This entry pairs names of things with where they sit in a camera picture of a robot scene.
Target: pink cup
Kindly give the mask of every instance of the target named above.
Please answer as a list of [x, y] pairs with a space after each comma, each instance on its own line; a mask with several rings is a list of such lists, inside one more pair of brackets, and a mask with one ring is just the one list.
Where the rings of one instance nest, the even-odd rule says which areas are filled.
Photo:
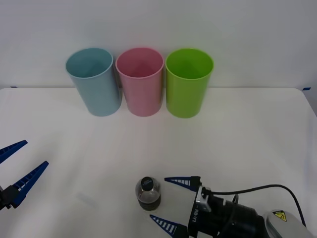
[[134, 115], [148, 117], [162, 105], [163, 56], [151, 48], [133, 48], [115, 62], [128, 109]]

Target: white table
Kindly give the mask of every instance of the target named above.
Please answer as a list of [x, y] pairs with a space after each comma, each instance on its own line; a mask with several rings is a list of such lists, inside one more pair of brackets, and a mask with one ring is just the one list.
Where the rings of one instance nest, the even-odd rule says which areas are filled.
[[[138, 205], [135, 184], [158, 179], [162, 202], [153, 214], [187, 225], [195, 194], [163, 178], [194, 175], [218, 191], [288, 186], [317, 235], [317, 118], [297, 89], [212, 88], [191, 119], [172, 116], [165, 102], [140, 118], [124, 99], [99, 118], [74, 88], [3, 89], [0, 132], [0, 148], [29, 142], [0, 165], [2, 187], [50, 163], [20, 207], [0, 212], [1, 238], [167, 238]], [[283, 189], [239, 202], [261, 215], [284, 209], [299, 217]]]

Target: black cable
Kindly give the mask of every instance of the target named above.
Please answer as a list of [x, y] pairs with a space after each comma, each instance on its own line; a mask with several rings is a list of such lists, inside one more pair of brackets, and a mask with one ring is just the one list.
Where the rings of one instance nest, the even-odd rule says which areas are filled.
[[239, 195], [238, 194], [234, 195], [232, 202], [233, 202], [233, 206], [232, 206], [232, 211], [231, 211], [230, 217], [229, 217], [228, 221], [226, 222], [226, 224], [223, 226], [221, 232], [217, 235], [218, 238], [224, 237], [227, 229], [229, 228], [229, 226], [232, 225], [232, 220], [233, 220], [233, 217], [235, 214], [236, 206], [238, 205], [238, 202], [239, 202]]
[[295, 194], [292, 192], [292, 190], [290, 190], [288, 187], [285, 187], [283, 185], [280, 184], [269, 184], [269, 185], [265, 185], [265, 186], [260, 186], [260, 187], [254, 187], [254, 188], [250, 188], [250, 189], [246, 189], [246, 190], [240, 190], [240, 191], [234, 191], [234, 192], [214, 192], [214, 191], [208, 191], [209, 195], [234, 195], [234, 194], [241, 194], [241, 193], [247, 193], [247, 192], [253, 192], [253, 191], [257, 191], [257, 190], [261, 190], [261, 189], [265, 189], [265, 188], [269, 188], [269, 187], [280, 187], [283, 188], [285, 190], [287, 190], [293, 197], [295, 203], [296, 203], [296, 207], [298, 209], [299, 215], [301, 217], [302, 220], [302, 224], [306, 227], [306, 222], [304, 219], [304, 215], [301, 209], [301, 206], [299, 205], [299, 202], [295, 196]]

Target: small jar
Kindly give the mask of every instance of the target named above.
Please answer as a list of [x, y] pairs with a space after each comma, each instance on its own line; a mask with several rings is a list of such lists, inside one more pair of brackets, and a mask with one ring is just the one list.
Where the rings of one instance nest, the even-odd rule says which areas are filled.
[[160, 204], [160, 185], [155, 178], [144, 177], [135, 187], [135, 194], [140, 206], [146, 211], [153, 211]]

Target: cup rim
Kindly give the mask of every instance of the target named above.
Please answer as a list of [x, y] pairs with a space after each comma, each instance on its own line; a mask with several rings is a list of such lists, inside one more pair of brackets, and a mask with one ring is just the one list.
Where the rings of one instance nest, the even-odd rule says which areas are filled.
[[[74, 75], [72, 75], [71, 73], [69, 73], [68, 70], [67, 70], [67, 68], [66, 68], [66, 65], [67, 65], [67, 62], [70, 60], [70, 58], [72, 58], [76, 53], [81, 52], [81, 51], [84, 51], [84, 50], [88, 50], [88, 49], [98, 49], [98, 50], [106, 51], [106, 52], [111, 56], [111, 64], [109, 65], [109, 67], [108, 67], [106, 70], [104, 70], [103, 72], [101, 72], [100, 74], [97, 74], [97, 75], [92, 76], [92, 77], [85, 77], [85, 78], [83, 78], [83, 77], [77, 77], [77, 76], [74, 76]], [[64, 66], [64, 67], [65, 67], [66, 72], [67, 72], [71, 77], [73, 77], [73, 78], [78, 78], [78, 79], [92, 79], [92, 78], [98, 77], [98, 76], [102, 75], [103, 73], [107, 72], [112, 66], [113, 66], [113, 55], [112, 55], [108, 50], [106, 50], [106, 49], [104, 49], [104, 48], [99, 48], [99, 47], [88, 47], [88, 48], [83, 48], [83, 49], [81, 49], [81, 50], [78, 50], [78, 51], [76, 51], [75, 53], [73, 53], [70, 57], [68, 57], [67, 60], [66, 60], [66, 63], [65, 63], [65, 66]]]
[[[126, 52], [128, 52], [128, 51], [131, 51], [131, 50], [135, 50], [135, 49], [147, 49], [147, 50], [151, 50], [151, 51], [154, 51], [154, 52], [158, 53], [159, 56], [162, 58], [162, 66], [159, 68], [159, 70], [158, 70], [157, 72], [155, 72], [155, 73], [153, 73], [153, 74], [151, 74], [151, 75], [149, 75], [149, 76], [145, 76], [145, 77], [132, 77], [132, 76], [129, 76], [129, 75], [126, 75], [126, 74], [122, 73], [122, 72], [118, 69], [118, 65], [117, 65], [119, 58], [120, 58], [124, 53], [126, 53]], [[165, 60], [164, 60], [162, 54], [161, 54], [160, 52], [158, 52], [157, 50], [155, 50], [155, 49], [153, 49], [153, 48], [151, 48], [151, 47], [134, 47], [134, 48], [130, 48], [130, 49], [128, 49], [128, 50], [122, 52], [122, 53], [118, 56], [118, 58], [115, 60], [115, 68], [116, 68], [116, 70], [118, 71], [119, 74], [124, 75], [124, 76], [127, 77], [127, 78], [132, 78], [132, 79], [147, 79], [147, 78], [152, 77], [152, 76], [158, 74], [159, 72], [161, 72], [161, 70], [163, 69], [163, 67], [164, 67], [164, 65], [165, 65], [164, 62], [165, 62]]]
[[[180, 76], [174, 74], [174, 73], [167, 67], [167, 59], [168, 59], [168, 57], [170, 57], [171, 54], [173, 54], [173, 53], [175, 53], [175, 52], [177, 52], [177, 51], [181, 51], [181, 50], [196, 50], [196, 51], [200, 51], [200, 52], [204, 53], [205, 55], [207, 55], [207, 56], [210, 58], [210, 60], [212, 61], [212, 69], [211, 69], [211, 71], [210, 71], [208, 74], [206, 74], [206, 75], [204, 75], [203, 77], [200, 77], [200, 78], [183, 78], [183, 77], [180, 77]], [[177, 77], [177, 78], [184, 79], [184, 80], [188, 80], [188, 81], [195, 81], [195, 80], [203, 79], [203, 78], [205, 78], [206, 76], [208, 76], [209, 74], [211, 74], [211, 73], [213, 72], [213, 69], [214, 69], [214, 61], [213, 61], [212, 57], [211, 57], [209, 54], [207, 54], [205, 51], [202, 51], [201, 49], [198, 49], [198, 48], [190, 48], [190, 47], [184, 47], [184, 48], [179, 48], [179, 49], [177, 49], [177, 50], [174, 50], [173, 52], [171, 52], [171, 53], [166, 57], [165, 67], [166, 67], [166, 70], [167, 70], [169, 73], [171, 73], [173, 76], [175, 76], [175, 77]]]

